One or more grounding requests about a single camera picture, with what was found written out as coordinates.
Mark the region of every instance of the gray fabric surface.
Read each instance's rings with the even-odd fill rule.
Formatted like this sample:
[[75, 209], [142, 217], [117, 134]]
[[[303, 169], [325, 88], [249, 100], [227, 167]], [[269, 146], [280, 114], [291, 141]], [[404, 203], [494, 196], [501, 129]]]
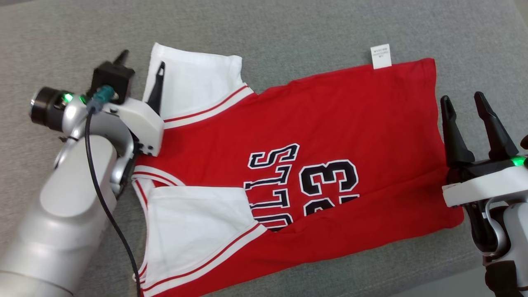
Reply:
[[[4, 6], [0, 7], [0, 252], [27, 202], [49, 176], [62, 145], [58, 133], [28, 119], [33, 93], [44, 85], [84, 91], [93, 67], [128, 48], [128, 65], [136, 70], [132, 95], [139, 98], [154, 42], [240, 55], [242, 77], [256, 92], [315, 73], [370, 63], [369, 47], [389, 43], [393, 63], [436, 59], [437, 96], [452, 98], [461, 132], [478, 158], [486, 157], [488, 145], [474, 109], [475, 91], [488, 97], [515, 143], [528, 133], [524, 98], [528, 35], [509, 0], [36, 0]], [[115, 216], [140, 262], [145, 224], [130, 188]], [[301, 265], [212, 295], [386, 296], [478, 263], [464, 224]], [[118, 237], [107, 231], [77, 296], [132, 296], [130, 275]]]

